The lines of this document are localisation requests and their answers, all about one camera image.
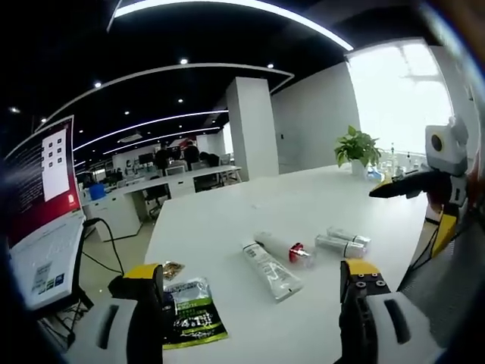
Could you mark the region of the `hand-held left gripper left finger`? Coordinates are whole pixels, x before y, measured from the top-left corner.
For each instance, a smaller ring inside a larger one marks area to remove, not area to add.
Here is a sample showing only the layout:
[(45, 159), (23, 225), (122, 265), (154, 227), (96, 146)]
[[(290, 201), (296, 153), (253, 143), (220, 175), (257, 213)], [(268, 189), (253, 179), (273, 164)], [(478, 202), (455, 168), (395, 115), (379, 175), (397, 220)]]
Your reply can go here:
[(162, 265), (136, 266), (114, 278), (108, 289), (111, 296), (80, 320), (66, 362), (162, 363)]

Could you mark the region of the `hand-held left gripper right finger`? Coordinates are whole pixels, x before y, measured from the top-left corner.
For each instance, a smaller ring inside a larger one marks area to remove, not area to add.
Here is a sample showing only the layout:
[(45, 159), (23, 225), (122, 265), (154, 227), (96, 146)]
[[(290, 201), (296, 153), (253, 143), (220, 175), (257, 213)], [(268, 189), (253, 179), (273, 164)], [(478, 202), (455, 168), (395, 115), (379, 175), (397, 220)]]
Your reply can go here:
[(361, 259), (340, 263), (339, 363), (434, 363), (430, 321), (380, 271)]

